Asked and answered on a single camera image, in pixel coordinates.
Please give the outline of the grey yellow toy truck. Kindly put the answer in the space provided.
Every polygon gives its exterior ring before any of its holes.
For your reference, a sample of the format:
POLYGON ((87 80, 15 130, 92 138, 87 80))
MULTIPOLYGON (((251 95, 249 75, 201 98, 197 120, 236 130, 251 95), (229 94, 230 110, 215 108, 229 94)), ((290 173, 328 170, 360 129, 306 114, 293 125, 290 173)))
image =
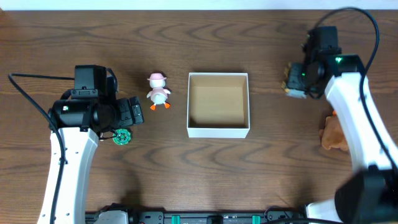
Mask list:
POLYGON ((290 63, 285 68, 284 74, 285 80, 282 82, 282 89, 285 94, 292 98, 306 98, 303 65, 301 63, 290 63))

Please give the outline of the white duck toy pink hat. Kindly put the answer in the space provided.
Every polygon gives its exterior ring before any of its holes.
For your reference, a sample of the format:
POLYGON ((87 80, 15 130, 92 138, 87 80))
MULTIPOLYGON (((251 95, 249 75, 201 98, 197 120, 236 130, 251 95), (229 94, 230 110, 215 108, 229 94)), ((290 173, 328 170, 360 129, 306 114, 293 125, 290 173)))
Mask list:
POLYGON ((152 73, 147 79, 152 88, 147 94, 147 98, 153 102, 150 109, 154 111, 157 105, 164 105, 166 109, 170 108, 170 103, 167 102, 171 91, 166 89, 166 77, 161 73, 152 73))

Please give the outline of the brown plush toy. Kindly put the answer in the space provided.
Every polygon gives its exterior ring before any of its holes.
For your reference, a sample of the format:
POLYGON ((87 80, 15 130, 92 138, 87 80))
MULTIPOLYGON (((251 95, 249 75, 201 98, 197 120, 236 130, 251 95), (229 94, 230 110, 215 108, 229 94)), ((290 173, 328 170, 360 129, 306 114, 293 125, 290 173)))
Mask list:
POLYGON ((341 128, 336 111, 325 118, 325 127, 319 130, 321 145, 324 149, 340 149, 349 151, 348 143, 341 128))

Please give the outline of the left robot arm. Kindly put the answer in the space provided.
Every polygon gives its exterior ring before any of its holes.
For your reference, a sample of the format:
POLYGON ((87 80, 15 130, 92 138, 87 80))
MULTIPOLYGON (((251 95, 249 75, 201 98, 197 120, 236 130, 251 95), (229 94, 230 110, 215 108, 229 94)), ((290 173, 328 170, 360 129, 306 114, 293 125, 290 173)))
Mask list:
POLYGON ((74 87, 49 109, 51 159, 39 223, 85 223, 90 168, 98 143, 126 145, 130 127, 144 122, 138 97, 116 97, 114 72, 77 65, 74 87))

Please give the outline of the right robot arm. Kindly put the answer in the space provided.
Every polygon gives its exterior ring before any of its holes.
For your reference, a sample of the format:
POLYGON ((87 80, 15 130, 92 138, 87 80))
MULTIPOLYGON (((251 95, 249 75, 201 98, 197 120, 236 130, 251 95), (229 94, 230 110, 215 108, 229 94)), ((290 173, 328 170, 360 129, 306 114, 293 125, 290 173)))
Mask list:
POLYGON ((336 27, 308 32, 303 63, 293 63, 282 87, 295 98, 325 96, 348 143, 353 176, 333 199, 305 207, 312 223, 397 221, 397 146, 369 91, 358 55, 343 55, 336 27))

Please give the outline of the green round spinning top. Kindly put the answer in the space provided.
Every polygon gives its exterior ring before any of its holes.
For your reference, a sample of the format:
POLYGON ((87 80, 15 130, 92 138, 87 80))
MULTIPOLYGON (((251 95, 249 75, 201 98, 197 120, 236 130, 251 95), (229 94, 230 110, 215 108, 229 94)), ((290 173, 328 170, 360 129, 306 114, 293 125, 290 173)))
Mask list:
POLYGON ((132 134, 128 129, 117 129, 113 133, 113 141, 118 146, 127 145, 132 139, 132 134))

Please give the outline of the white cardboard box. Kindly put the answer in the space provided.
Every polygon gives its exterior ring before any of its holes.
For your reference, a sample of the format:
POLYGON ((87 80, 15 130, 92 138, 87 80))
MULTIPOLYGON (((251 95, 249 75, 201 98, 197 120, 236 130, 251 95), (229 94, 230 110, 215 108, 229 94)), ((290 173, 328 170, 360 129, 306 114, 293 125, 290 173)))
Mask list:
POLYGON ((247 73, 189 74, 188 137, 244 139, 250 128, 247 73))

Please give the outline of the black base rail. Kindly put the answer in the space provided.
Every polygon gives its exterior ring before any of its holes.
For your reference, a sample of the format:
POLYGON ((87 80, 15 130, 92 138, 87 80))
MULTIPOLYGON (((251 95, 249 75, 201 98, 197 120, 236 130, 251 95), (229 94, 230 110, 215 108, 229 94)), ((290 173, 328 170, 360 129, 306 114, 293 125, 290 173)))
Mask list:
POLYGON ((138 224, 229 224, 246 223, 261 224, 269 221, 290 218, 305 218, 303 211, 295 208, 270 207, 265 211, 218 211, 218 212, 168 212, 165 210, 150 210, 148 208, 133 208, 113 203, 97 212, 86 212, 85 222, 108 222, 110 217, 105 212, 117 211, 127 213, 128 223, 138 224))

